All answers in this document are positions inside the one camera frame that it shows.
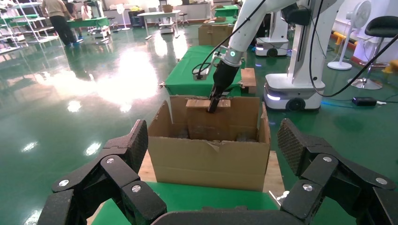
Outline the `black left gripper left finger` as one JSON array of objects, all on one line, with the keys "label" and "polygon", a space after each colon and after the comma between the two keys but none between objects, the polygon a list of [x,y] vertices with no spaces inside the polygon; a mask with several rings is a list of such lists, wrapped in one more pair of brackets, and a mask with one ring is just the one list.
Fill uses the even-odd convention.
[{"label": "black left gripper left finger", "polygon": [[94,160],[52,185],[38,224],[85,225],[107,200],[130,224],[152,224],[167,206],[138,175],[147,147],[146,121],[137,120],[127,135],[110,139]]}]

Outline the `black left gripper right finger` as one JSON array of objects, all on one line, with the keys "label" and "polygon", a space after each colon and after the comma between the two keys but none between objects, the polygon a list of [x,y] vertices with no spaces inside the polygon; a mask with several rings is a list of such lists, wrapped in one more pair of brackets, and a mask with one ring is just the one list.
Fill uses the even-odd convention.
[{"label": "black left gripper right finger", "polygon": [[330,198],[359,225],[397,224],[398,194],[389,178],[344,158],[325,139],[302,133],[290,119],[282,120],[277,141],[298,178],[281,211],[308,225]]}]

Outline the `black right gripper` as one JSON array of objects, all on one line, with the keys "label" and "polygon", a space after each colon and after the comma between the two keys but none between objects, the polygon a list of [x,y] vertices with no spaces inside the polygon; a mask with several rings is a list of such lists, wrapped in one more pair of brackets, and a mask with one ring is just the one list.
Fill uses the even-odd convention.
[{"label": "black right gripper", "polygon": [[230,66],[223,60],[218,63],[218,66],[213,74],[213,88],[210,95],[210,105],[207,112],[214,113],[217,109],[218,103],[222,98],[222,93],[233,83],[240,66]]}]

